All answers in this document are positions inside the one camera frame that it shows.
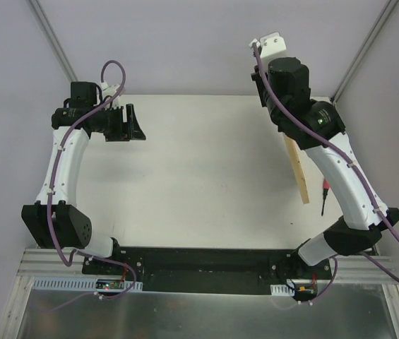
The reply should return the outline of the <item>wooden picture frame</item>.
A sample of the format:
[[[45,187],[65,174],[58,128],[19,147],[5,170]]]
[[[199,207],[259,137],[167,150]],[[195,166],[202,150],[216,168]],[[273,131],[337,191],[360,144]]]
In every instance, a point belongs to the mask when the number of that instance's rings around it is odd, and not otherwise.
[[[283,139],[285,142],[285,147],[287,150],[287,154],[290,158],[290,164],[292,166],[292,170],[294,173],[294,178],[297,183],[297,187],[299,189],[299,194],[303,204],[309,204],[309,193],[306,185],[306,177],[304,176],[304,171],[302,169],[302,164],[299,158],[299,153],[297,150],[297,146],[294,140],[289,138],[287,135],[283,135]]]

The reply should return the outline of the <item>red handled screwdriver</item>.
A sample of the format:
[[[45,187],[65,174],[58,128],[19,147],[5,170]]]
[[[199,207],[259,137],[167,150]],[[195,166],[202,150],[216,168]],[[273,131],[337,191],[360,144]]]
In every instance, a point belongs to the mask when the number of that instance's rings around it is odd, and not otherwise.
[[[326,206],[326,199],[328,196],[328,192],[330,189],[330,185],[326,179],[323,180],[323,185],[322,185],[322,207],[321,207],[321,216],[324,215],[324,210]]]

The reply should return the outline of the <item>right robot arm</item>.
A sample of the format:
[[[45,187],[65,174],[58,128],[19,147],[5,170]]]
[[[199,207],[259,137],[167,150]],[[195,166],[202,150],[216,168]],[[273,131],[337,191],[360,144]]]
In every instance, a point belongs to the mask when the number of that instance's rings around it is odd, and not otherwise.
[[[292,273],[308,278],[316,264],[336,254],[358,254],[399,222],[399,209],[388,207],[359,166],[336,108],[311,98],[309,69],[294,57],[281,57],[251,76],[261,104],[279,132],[294,140],[330,184],[342,216],[320,235],[305,241],[291,260]]]

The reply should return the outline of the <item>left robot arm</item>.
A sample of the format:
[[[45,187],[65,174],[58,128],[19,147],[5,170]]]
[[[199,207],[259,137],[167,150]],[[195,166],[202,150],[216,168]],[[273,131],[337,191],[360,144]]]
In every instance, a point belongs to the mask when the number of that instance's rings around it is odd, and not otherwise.
[[[90,218],[77,208],[77,183],[83,154],[93,133],[107,142],[144,141],[134,106],[125,103],[119,86],[72,82],[71,96],[52,115],[52,154],[35,202],[24,205],[23,222],[43,249],[72,248],[99,256],[108,275],[121,270],[116,239],[93,231]]]

